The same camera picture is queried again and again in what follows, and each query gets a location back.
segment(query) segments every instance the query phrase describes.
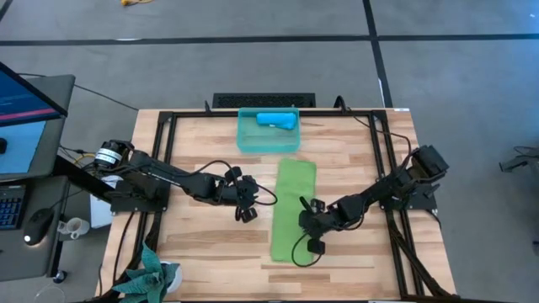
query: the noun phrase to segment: transparent plastic container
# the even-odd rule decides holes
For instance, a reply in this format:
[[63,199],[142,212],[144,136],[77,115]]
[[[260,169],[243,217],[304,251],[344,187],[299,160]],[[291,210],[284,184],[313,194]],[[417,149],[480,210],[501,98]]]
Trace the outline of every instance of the transparent plastic container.
[[[258,113],[293,113],[296,127],[283,130],[259,125]],[[241,108],[237,112],[237,147],[245,153],[291,153],[300,147],[300,112],[297,108]]]

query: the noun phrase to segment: green towel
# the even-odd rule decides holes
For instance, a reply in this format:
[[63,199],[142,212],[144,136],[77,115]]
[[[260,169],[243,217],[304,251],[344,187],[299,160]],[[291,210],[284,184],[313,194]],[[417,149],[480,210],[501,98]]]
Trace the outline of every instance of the green towel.
[[[279,202],[274,207],[273,232],[271,237],[271,258],[274,261],[292,263],[292,248],[303,235],[298,224],[303,210],[300,197],[307,201],[314,197],[317,166],[313,162],[282,159],[279,162],[275,194]],[[294,259],[299,264],[312,261],[312,254],[307,250],[309,237],[297,245]]]

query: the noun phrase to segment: monitor screen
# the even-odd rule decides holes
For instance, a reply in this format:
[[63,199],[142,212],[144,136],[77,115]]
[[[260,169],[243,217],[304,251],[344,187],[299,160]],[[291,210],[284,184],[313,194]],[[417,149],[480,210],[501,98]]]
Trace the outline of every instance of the monitor screen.
[[23,78],[6,67],[0,69],[0,126],[59,118],[63,114],[59,110]]

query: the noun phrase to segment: computer mouse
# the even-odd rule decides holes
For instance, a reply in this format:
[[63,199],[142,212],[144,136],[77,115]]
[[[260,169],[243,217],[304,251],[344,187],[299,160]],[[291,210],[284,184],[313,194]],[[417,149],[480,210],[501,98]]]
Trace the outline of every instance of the computer mouse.
[[24,224],[24,242],[30,246],[41,242],[47,234],[53,218],[53,209],[37,210]]

